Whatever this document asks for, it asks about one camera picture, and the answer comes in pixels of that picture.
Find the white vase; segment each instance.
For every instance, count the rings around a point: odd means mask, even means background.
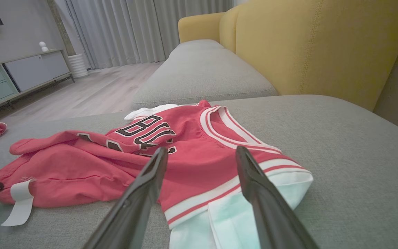
[[[77,79],[88,76],[82,54],[71,55],[68,57],[68,61],[70,62],[73,78]]]

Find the gray curtain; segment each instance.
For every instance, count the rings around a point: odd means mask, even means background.
[[[232,0],[66,0],[92,68],[164,61],[185,16],[224,12]]]

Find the sofa seat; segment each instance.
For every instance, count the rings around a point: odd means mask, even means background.
[[[310,170],[314,183],[295,210],[321,249],[398,248],[398,127],[355,104],[319,95],[217,101],[265,143]],[[0,137],[0,169],[11,144],[67,129],[106,133],[127,113],[26,123]],[[33,208],[26,224],[0,226],[0,248],[80,248],[115,201]],[[12,205],[0,203],[0,224]],[[160,205],[150,214],[142,248],[167,249]]]
[[[179,44],[133,99],[133,108],[277,95],[253,67],[213,40]]]

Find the wooden floor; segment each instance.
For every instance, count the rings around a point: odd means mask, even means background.
[[[0,108],[8,126],[126,111],[133,95],[162,62],[90,70],[90,75],[66,80]]]

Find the yellow sofa backrest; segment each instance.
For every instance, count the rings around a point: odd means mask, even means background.
[[[398,0],[251,0],[222,16],[219,41],[280,95],[372,110],[398,54]]]

